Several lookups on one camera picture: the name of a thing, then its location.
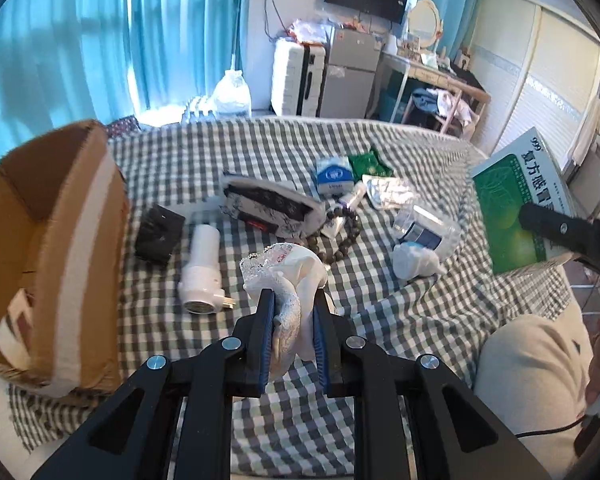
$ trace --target cardboard box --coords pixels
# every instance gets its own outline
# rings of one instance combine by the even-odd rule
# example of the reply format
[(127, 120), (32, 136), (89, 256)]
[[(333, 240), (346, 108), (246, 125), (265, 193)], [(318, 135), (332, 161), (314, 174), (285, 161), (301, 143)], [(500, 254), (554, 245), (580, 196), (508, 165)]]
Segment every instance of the cardboard box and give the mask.
[(0, 376), (62, 397), (120, 385), (118, 287), (125, 184), (97, 121), (30, 140), (0, 161), (0, 320), (32, 298), (30, 368)]
[(476, 166), (472, 177), (495, 274), (528, 274), (571, 259), (570, 251), (524, 230), (518, 220), (527, 202), (574, 216), (560, 169), (535, 128)]

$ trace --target blue and white box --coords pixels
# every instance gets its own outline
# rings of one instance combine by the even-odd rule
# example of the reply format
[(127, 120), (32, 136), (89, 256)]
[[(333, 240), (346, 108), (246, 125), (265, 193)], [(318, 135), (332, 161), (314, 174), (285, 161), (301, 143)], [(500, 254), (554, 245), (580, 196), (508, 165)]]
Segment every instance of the blue and white box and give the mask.
[(341, 195), (353, 190), (353, 171), (346, 156), (320, 158), (315, 163), (318, 193)]

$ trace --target beige pants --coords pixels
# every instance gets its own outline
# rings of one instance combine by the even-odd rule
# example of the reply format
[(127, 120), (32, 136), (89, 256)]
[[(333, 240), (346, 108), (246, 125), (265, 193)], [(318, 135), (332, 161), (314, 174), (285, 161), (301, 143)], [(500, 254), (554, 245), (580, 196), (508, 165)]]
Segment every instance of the beige pants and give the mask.
[[(584, 414), (591, 358), (577, 304), (555, 322), (521, 316), (485, 343), (474, 392), (513, 433), (561, 428)], [(561, 479), (576, 460), (580, 430), (521, 440), (552, 478)]]

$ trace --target small bottle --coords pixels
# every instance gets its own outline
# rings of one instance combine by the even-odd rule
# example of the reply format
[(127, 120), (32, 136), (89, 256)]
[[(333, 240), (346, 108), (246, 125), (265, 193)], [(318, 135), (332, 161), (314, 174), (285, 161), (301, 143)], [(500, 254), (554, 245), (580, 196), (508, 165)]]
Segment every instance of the small bottle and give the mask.
[(415, 242), (433, 250), (445, 261), (460, 243), (460, 226), (448, 215), (420, 199), (412, 198), (402, 206), (394, 221), (398, 243)]

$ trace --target green medicine box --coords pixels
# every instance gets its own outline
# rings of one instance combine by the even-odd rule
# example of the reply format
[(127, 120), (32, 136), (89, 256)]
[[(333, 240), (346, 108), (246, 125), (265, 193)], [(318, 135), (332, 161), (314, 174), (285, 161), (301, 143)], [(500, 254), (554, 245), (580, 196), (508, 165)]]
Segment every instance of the green medicine box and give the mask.
[(472, 171), (494, 274), (528, 274), (563, 264), (572, 253), (520, 225), (520, 207), (533, 202), (574, 215), (570, 192), (542, 137), (531, 128)]

